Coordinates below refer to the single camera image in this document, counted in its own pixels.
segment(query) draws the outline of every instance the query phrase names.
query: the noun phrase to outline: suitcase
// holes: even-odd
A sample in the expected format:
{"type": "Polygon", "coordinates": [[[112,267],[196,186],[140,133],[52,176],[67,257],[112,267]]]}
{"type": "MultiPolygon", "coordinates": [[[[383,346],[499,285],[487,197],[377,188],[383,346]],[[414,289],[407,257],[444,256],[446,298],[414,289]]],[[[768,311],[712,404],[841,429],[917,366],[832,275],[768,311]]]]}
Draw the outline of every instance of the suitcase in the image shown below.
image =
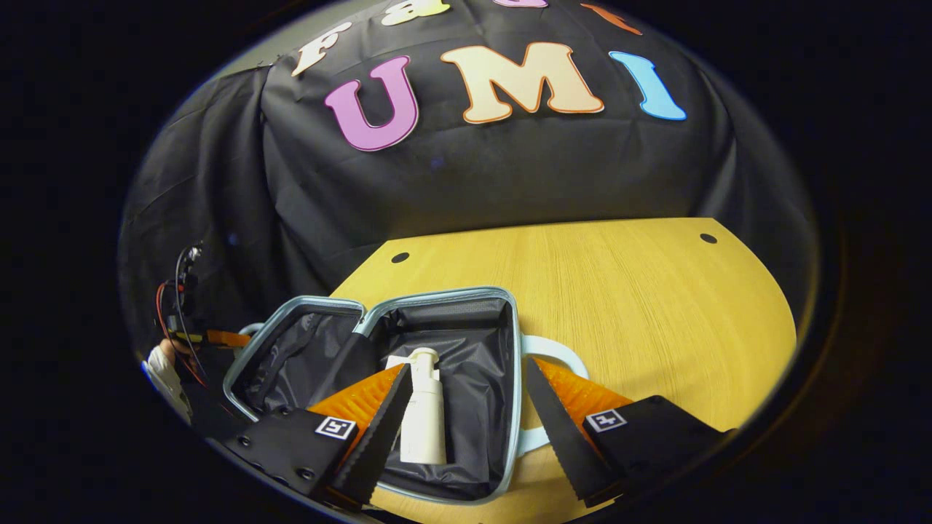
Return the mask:
{"type": "Polygon", "coordinates": [[[447,464],[401,462],[397,446],[378,485],[435,503],[481,504],[502,495],[514,460],[549,442],[520,428],[522,357],[565,363],[588,378],[572,350],[522,335],[506,289],[470,287],[400,296],[366,311],[341,298],[298,296],[255,333],[224,378],[224,394],[257,421],[282,406],[306,408],[427,346],[440,355],[447,464]]]}

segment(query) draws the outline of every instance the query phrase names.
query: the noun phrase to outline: black cable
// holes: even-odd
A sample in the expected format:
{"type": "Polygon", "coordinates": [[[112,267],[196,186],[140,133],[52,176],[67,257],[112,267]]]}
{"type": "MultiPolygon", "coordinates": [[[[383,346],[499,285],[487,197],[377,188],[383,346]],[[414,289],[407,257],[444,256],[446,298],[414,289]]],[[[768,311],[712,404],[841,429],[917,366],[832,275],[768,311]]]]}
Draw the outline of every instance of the black cable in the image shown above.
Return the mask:
{"type": "Polygon", "coordinates": [[[204,369],[204,366],[200,363],[198,358],[198,352],[194,350],[194,341],[191,340],[191,336],[187,334],[187,327],[185,326],[185,314],[181,311],[181,292],[178,291],[178,285],[181,283],[181,263],[185,260],[185,254],[192,248],[197,247],[197,245],[192,245],[186,247],[182,250],[181,254],[178,255],[178,262],[175,263],[175,305],[178,307],[178,320],[181,321],[181,328],[185,332],[185,340],[187,340],[187,345],[191,348],[191,355],[194,356],[194,361],[198,363],[200,368],[200,374],[204,378],[204,383],[210,382],[207,380],[207,370],[204,369]]]}

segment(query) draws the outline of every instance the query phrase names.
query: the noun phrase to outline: suitcase handle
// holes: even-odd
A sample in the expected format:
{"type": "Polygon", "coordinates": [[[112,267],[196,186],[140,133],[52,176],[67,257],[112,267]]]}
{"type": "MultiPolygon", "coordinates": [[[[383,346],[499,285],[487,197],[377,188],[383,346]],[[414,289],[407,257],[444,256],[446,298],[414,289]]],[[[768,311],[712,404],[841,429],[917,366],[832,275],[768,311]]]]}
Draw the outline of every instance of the suitcase handle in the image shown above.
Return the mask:
{"type": "MultiPolygon", "coordinates": [[[[540,355],[555,358],[566,364],[573,373],[584,379],[589,378],[589,371],[586,370],[585,364],[583,364],[583,360],[580,359],[579,355],[555,340],[544,337],[534,337],[533,335],[522,335],[521,355],[540,355]]],[[[543,426],[529,430],[521,430],[518,434],[517,456],[520,457],[528,451],[540,448],[549,443],[550,437],[548,437],[547,433],[543,430],[543,426]]]]}

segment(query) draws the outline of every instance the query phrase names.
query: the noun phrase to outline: black fabric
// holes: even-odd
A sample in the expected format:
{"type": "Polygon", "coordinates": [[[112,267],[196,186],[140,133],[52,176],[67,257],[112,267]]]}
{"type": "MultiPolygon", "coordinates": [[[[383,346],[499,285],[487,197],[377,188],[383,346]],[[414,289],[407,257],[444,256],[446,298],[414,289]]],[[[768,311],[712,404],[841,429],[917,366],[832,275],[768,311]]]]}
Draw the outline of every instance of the black fabric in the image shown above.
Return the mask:
{"type": "Polygon", "coordinates": [[[240,382],[246,386],[235,389],[247,395],[256,410],[310,407],[385,369],[390,355],[433,348],[440,356],[448,464],[404,463],[394,449],[381,480],[462,501],[491,494],[504,476],[511,432],[511,305],[490,298],[400,308],[384,315],[368,338],[350,336],[353,326],[332,322],[335,318],[290,315],[273,332],[278,335],[268,348],[260,348],[254,364],[244,368],[240,382]],[[309,320],[315,317],[322,318],[319,324],[309,320]],[[317,326],[313,340],[308,340],[302,324],[317,326]]]}
{"type": "MultiPolygon", "coordinates": [[[[761,259],[800,323],[817,278],[810,204],[791,162],[760,118],[711,67],[642,21],[643,36],[578,2],[545,9],[451,0],[443,14],[398,26],[383,6],[326,57],[292,77],[296,49],[271,67],[201,86],[162,130],[128,196],[118,248],[120,288],[134,345],[151,346],[151,295],[178,251],[205,240],[199,316],[238,329],[296,295],[327,295],[388,239],[573,220],[712,216],[761,259]],[[606,105],[565,115],[545,103],[472,125],[453,48],[484,45],[521,62],[527,45],[573,48],[606,105]],[[651,60],[684,121],[640,110],[642,95],[608,52],[651,60]],[[347,143],[323,99],[358,79],[372,125],[391,117],[376,65],[407,55],[419,122],[376,152],[347,143]]],[[[308,35],[308,41],[317,35],[308,35]]],[[[549,98],[544,87],[542,98],[549,98]]]]}
{"type": "MultiPolygon", "coordinates": [[[[286,317],[240,374],[233,389],[253,410],[308,407],[329,373],[346,367],[341,348],[359,315],[310,309],[304,306],[286,317]]],[[[375,368],[370,365],[360,371],[368,376],[375,368]]]]}

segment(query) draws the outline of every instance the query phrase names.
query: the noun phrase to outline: pink letter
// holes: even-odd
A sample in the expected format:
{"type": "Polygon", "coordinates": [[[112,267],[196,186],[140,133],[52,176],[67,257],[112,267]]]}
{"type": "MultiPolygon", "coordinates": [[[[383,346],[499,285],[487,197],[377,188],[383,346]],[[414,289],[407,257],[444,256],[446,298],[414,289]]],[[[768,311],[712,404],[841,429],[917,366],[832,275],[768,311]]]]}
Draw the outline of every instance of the pink letter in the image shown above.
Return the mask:
{"type": "Polygon", "coordinates": [[[394,109],[394,116],[384,126],[372,127],[365,119],[356,96],[362,85],[358,80],[343,84],[324,99],[323,103],[334,110],[336,122],[350,145],[362,151],[378,151],[398,144],[414,130],[418,124],[418,101],[404,72],[409,62],[410,58],[400,56],[381,63],[369,73],[372,78],[381,78],[394,109]]]}
{"type": "Polygon", "coordinates": [[[547,7],[546,0],[494,0],[505,7],[547,7]]]}

